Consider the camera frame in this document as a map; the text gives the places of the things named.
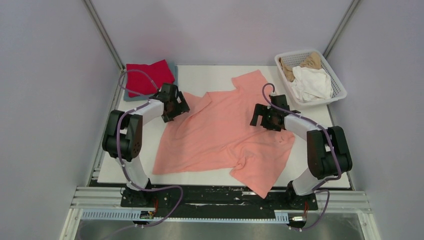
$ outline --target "plastic basket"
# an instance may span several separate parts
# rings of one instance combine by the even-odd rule
[[[286,76],[283,73],[283,68],[280,65],[279,59],[282,58],[285,65],[296,67],[301,64],[312,52],[316,52],[321,57],[321,68],[323,68],[328,75],[331,77],[331,86],[333,89],[333,94],[330,99],[323,99],[318,101],[311,101],[311,102],[302,102],[299,99],[295,97],[295,94],[293,93],[293,90],[290,86],[290,82],[287,80]],[[308,49],[308,50],[300,50],[300,51],[291,51],[286,53],[281,53],[275,56],[275,63],[278,67],[278,75],[280,79],[282,80],[282,83],[285,87],[285,90],[287,92],[287,95],[295,109],[305,109],[313,106],[319,106],[319,105],[328,105],[334,101],[344,99],[348,95],[345,88],[343,87],[342,83],[340,82],[339,78],[334,73],[333,69],[330,67],[327,60],[324,58],[324,56],[315,49]]]

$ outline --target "gray wall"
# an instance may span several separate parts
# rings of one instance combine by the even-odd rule
[[[92,0],[126,63],[274,65],[323,52],[351,0]]]
[[[330,106],[384,240],[423,239],[424,1],[366,0],[329,57],[347,90]]]
[[[0,1],[0,239],[56,240],[118,69],[80,0]]]

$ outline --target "metal frame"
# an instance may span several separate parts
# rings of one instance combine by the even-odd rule
[[[140,221],[141,211],[153,211],[152,207],[121,207],[122,187],[77,187],[65,225],[60,235],[61,240],[73,240],[81,220],[121,220]],[[323,209],[327,194],[316,194],[318,210]],[[262,223],[285,224],[288,214],[303,213],[302,210],[275,210],[275,219],[237,219],[237,218],[179,218],[170,217],[167,222],[207,222],[207,223]],[[327,213],[358,214],[362,232],[366,240],[380,240],[373,211],[364,191],[330,190]]]
[[[99,15],[91,0],[82,0],[90,14],[94,24],[101,37],[103,38],[110,54],[116,65],[124,71],[125,66],[118,55],[115,47],[106,32]],[[327,48],[324,51],[324,56],[328,57],[346,28],[350,19],[356,12],[362,0],[352,0],[349,8],[344,14],[340,24],[338,25],[334,35],[332,36]],[[121,98],[121,89],[116,85],[113,95],[112,103],[109,111],[115,109]],[[92,168],[92,175],[90,180],[96,180],[99,176],[100,167],[104,152],[101,148],[101,141],[98,145],[97,153]],[[140,220],[140,211],[153,211],[153,208],[127,208],[121,207],[121,187],[77,187],[73,197],[66,222],[63,226],[60,238],[61,240],[73,240],[79,229],[81,220]],[[316,195],[318,210],[311,212],[321,212],[327,199],[326,193],[319,193]],[[220,222],[220,223],[270,223],[270,224],[283,224],[288,218],[288,214],[302,213],[301,210],[275,210],[275,219],[227,219],[227,218],[175,218],[170,217],[166,221],[169,222]],[[330,190],[330,201],[328,203],[327,213],[355,213],[358,215],[359,221],[362,226],[362,232],[366,240],[380,240],[380,236],[374,221],[373,211],[371,210],[367,196],[364,191],[351,191],[351,190]]]

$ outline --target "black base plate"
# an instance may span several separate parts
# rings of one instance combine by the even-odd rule
[[[318,209],[314,194],[305,196],[299,201],[287,201],[289,196],[285,187],[273,187],[265,199],[258,195],[249,195],[253,191],[245,186],[182,185],[181,187],[184,195],[180,205],[172,213],[174,218],[274,219],[274,210],[304,210],[305,201],[308,202],[309,210]],[[147,204],[145,198],[138,199],[134,195],[128,197],[128,194],[130,193],[127,189],[122,193],[126,196],[125,199],[122,198],[122,207],[152,208],[157,199],[156,217],[165,217],[180,198],[180,190],[177,188],[146,192],[150,199]]]

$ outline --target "metal floor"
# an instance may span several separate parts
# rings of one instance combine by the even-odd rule
[[[317,213],[308,215],[312,224]],[[100,240],[130,221],[83,221],[80,239]],[[305,232],[289,230],[285,224],[163,222],[151,228],[131,228],[108,240],[364,240],[358,215],[328,213],[315,228]]]

